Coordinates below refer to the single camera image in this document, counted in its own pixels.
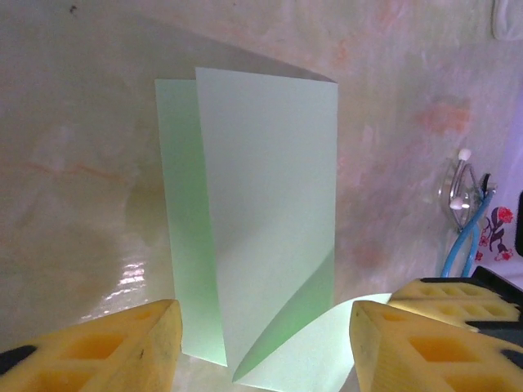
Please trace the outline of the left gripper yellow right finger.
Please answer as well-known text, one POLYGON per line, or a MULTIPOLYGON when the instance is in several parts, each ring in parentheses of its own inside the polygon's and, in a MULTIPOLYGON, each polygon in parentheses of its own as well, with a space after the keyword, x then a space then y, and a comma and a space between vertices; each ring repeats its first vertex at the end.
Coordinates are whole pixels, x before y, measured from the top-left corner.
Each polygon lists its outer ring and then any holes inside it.
POLYGON ((523 392, 523 348, 389 305, 357 301, 349 327, 361 392, 523 392))

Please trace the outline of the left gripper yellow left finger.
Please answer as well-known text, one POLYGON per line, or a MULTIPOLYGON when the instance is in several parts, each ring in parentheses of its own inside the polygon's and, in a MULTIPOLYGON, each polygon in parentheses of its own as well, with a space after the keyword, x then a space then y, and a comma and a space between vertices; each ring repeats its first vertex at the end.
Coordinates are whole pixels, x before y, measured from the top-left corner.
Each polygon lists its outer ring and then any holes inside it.
POLYGON ((0 352, 0 392, 171 392, 181 308, 161 300, 0 352))

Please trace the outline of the light green paper sheet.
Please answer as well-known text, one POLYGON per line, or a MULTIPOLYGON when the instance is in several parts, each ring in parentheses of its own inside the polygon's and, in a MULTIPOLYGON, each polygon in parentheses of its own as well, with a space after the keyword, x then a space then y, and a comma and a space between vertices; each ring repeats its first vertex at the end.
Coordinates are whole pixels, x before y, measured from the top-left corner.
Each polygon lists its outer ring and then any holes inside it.
POLYGON ((154 86, 182 351, 240 385, 340 392, 337 84, 198 68, 154 86))

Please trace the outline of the metal clip with white tips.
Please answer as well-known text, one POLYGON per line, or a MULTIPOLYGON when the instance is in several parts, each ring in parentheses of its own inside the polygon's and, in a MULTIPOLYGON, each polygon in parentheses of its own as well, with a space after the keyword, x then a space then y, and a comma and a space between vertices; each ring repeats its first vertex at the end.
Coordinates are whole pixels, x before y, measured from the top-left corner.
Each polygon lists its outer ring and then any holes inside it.
POLYGON ((476 174, 471 156, 470 149, 462 148, 454 158, 449 158, 438 189, 442 211, 456 232, 478 212, 487 194, 497 190, 489 173, 476 174))

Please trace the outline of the white plastic lidded box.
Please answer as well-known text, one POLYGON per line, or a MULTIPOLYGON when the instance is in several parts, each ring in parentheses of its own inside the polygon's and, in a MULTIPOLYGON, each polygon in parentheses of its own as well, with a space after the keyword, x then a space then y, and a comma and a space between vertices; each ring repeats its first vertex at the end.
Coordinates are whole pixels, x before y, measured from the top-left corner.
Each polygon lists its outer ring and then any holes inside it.
POLYGON ((499 41, 523 40, 523 0, 494 0, 492 32, 499 41))

